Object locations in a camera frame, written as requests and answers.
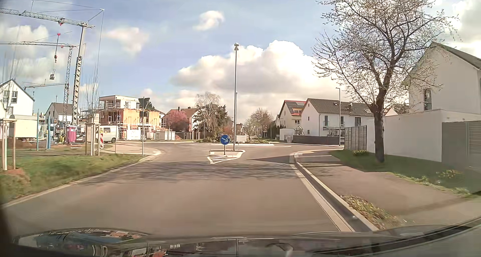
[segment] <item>crane cable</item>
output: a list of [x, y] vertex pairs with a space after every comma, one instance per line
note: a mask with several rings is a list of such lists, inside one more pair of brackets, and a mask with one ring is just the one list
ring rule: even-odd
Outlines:
[[60, 39], [60, 33], [57, 33], [57, 45], [55, 46], [55, 54], [53, 55], [53, 66], [52, 66], [52, 74], [50, 75], [50, 80], [55, 79], [55, 63], [57, 63], [57, 49], [59, 47], [59, 39]]

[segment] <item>street lamp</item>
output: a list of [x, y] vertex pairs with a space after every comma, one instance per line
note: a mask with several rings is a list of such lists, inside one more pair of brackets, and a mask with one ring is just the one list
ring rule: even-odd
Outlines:
[[236, 52], [236, 63], [234, 66], [234, 147], [232, 148], [233, 150], [236, 150], [236, 129], [237, 129], [237, 51], [239, 50], [238, 48], [239, 44], [235, 43], [234, 44], [234, 51]]
[[340, 146], [340, 88], [339, 89], [339, 146]]

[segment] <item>white van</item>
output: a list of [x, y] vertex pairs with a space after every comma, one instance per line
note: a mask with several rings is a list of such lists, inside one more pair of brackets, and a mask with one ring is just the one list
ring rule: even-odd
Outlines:
[[115, 143], [119, 139], [117, 125], [101, 125], [100, 133], [103, 133], [103, 142]]

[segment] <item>pink portable toilet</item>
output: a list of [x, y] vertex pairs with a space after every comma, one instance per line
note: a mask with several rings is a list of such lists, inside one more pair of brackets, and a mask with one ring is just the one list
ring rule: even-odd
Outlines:
[[77, 127], [75, 125], [67, 126], [67, 143], [77, 141]]

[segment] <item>road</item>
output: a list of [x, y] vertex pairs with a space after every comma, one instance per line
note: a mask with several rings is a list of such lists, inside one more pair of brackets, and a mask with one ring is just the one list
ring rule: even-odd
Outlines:
[[112, 227], [169, 237], [338, 231], [289, 164], [300, 150], [238, 146], [235, 160], [211, 164], [204, 143], [146, 142], [162, 151], [122, 168], [5, 208], [14, 235]]

